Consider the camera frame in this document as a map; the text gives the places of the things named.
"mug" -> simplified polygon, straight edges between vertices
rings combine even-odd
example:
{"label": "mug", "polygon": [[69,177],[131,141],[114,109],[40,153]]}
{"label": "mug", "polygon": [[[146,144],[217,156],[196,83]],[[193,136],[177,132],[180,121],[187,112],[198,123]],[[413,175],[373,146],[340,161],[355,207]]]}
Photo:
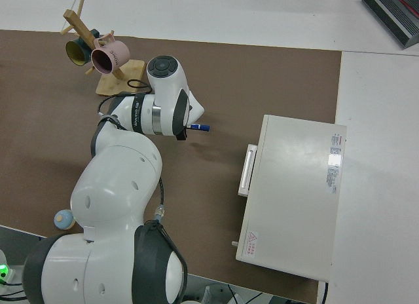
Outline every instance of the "mug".
{"label": "mug", "polygon": [[[99,37],[99,31],[96,29],[90,30],[95,38]],[[90,47],[81,39],[72,40],[67,42],[65,45],[65,51],[69,59],[78,66],[83,66],[90,62],[90,56],[92,50]]]}
{"label": "mug", "polygon": [[[99,40],[102,39],[108,39],[109,42],[102,46],[99,44]],[[128,47],[123,42],[116,41],[110,33],[96,38],[94,40],[94,46],[92,63],[100,73],[112,73],[130,60],[130,50],[128,50]]]}

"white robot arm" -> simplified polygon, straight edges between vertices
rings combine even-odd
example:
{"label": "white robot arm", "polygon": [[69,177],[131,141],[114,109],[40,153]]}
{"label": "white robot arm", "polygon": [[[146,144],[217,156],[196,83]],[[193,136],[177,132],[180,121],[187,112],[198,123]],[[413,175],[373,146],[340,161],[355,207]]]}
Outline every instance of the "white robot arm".
{"label": "white robot arm", "polygon": [[90,161],[71,195],[83,234],[40,241],[28,256],[23,287],[31,304],[172,304],[187,266],[160,223],[144,224],[162,159],[143,134],[186,138],[204,112],[180,63],[159,56],[147,67],[154,94],[117,96],[94,134]]}

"green light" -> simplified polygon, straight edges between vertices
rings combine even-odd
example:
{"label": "green light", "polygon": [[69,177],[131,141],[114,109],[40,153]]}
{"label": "green light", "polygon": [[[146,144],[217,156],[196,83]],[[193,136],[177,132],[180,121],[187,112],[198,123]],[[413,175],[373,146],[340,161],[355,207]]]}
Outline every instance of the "green light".
{"label": "green light", "polygon": [[9,273],[9,268],[6,265],[0,265],[0,277],[4,278]]}

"warning label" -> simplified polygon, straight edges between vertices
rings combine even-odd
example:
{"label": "warning label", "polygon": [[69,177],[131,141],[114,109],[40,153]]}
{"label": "warning label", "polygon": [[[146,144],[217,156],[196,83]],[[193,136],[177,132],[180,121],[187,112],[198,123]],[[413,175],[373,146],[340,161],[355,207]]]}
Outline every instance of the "warning label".
{"label": "warning label", "polygon": [[327,168],[327,192],[336,194],[339,186],[339,170],[342,165],[342,135],[334,134],[331,137],[329,162]]}
{"label": "warning label", "polygon": [[259,236],[258,232],[255,232],[255,231],[249,231],[247,233],[245,256],[252,257],[252,258],[255,257],[258,236]]}

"wooden base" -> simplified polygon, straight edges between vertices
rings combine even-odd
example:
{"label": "wooden base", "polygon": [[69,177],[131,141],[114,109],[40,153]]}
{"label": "wooden base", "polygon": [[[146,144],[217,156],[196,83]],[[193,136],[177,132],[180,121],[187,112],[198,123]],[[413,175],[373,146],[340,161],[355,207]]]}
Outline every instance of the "wooden base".
{"label": "wooden base", "polygon": [[[132,88],[126,84],[130,79],[141,79],[145,69],[143,60],[130,60],[120,67],[124,73],[123,79],[117,79],[113,74],[102,75],[100,78],[96,93],[100,96],[112,96],[122,91],[137,92],[139,89]],[[139,86],[139,82],[130,83],[133,86]]]}

